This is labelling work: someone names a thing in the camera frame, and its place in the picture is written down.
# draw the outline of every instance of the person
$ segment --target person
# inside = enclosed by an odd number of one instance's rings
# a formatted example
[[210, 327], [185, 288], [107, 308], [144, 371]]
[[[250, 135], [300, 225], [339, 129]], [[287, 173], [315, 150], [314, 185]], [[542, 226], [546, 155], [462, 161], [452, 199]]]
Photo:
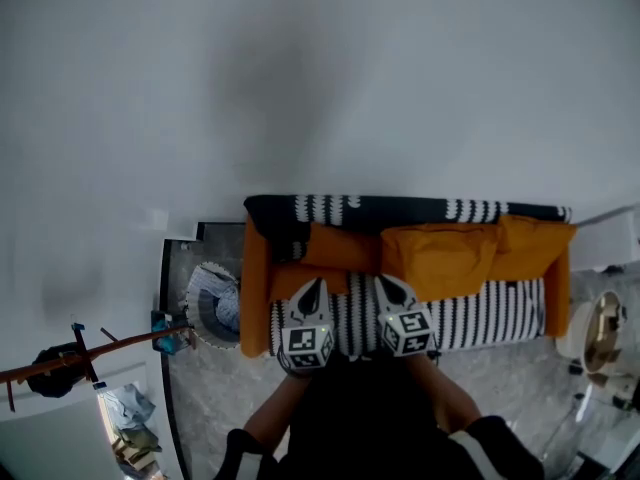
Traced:
[[333, 354], [312, 376], [291, 372], [228, 434], [216, 479], [342, 477], [527, 480], [544, 471], [502, 418], [482, 417], [427, 356]]

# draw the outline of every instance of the marble floor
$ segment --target marble floor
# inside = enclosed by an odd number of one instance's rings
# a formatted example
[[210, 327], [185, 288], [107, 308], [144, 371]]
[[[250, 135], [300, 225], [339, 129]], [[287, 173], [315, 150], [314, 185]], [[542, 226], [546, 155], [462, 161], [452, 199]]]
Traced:
[[[169, 311], [180, 309], [191, 272], [202, 261], [218, 261], [239, 274], [242, 226], [205, 229], [204, 241], [171, 249]], [[572, 279], [572, 294], [583, 298], [603, 287], [615, 287], [625, 300], [630, 324], [625, 329], [634, 352], [640, 337], [640, 290], [631, 280], [617, 284], [595, 274]], [[613, 408], [610, 397], [596, 393], [576, 423], [587, 381], [571, 376], [568, 364], [543, 338], [517, 345], [450, 352], [440, 368], [476, 400], [484, 414], [505, 418], [527, 448], [543, 461], [548, 478], [561, 478], [578, 449], [599, 446], [603, 432], [628, 415]], [[176, 424], [187, 468], [193, 480], [210, 479], [224, 457], [227, 433], [244, 425], [252, 412], [283, 379], [272, 358], [248, 360], [238, 348], [218, 350], [199, 344], [170, 358], [169, 370]], [[280, 453], [286, 450], [286, 442]]]

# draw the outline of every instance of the person's arm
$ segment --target person's arm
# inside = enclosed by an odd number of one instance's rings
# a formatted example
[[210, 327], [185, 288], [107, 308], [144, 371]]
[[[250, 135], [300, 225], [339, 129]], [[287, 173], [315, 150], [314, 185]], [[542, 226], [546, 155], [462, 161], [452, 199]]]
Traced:
[[473, 399], [424, 355], [409, 356], [405, 364], [416, 383], [427, 393], [438, 426], [452, 434], [464, 430], [482, 415]]
[[309, 382], [311, 377], [298, 379], [287, 376], [244, 426], [244, 430], [269, 453], [273, 453], [282, 441]]

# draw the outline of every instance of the sofa armrest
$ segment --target sofa armrest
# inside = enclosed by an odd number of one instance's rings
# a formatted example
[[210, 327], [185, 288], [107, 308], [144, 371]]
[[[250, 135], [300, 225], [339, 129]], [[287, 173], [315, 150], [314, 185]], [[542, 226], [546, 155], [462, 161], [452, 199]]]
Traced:
[[269, 348], [271, 247], [247, 217], [240, 289], [240, 349], [257, 357]]
[[554, 261], [544, 275], [545, 335], [561, 337], [567, 333], [570, 317], [569, 248]]

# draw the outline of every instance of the pillow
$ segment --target pillow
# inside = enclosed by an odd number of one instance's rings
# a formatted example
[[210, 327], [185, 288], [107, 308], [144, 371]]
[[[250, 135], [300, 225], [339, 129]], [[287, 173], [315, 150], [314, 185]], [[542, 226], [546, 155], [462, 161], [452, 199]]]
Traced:
[[382, 272], [428, 302], [473, 295], [487, 279], [499, 230], [481, 224], [423, 224], [382, 232]]
[[286, 263], [271, 267], [271, 294], [269, 303], [275, 300], [289, 300], [305, 284], [316, 277], [327, 282], [329, 293], [349, 293], [347, 273], [333, 268], [318, 268]]
[[543, 222], [530, 217], [504, 215], [498, 250], [489, 280], [526, 281], [543, 277], [551, 264], [568, 247], [576, 226]]
[[380, 237], [312, 222], [307, 253], [300, 262], [377, 275], [380, 273]]

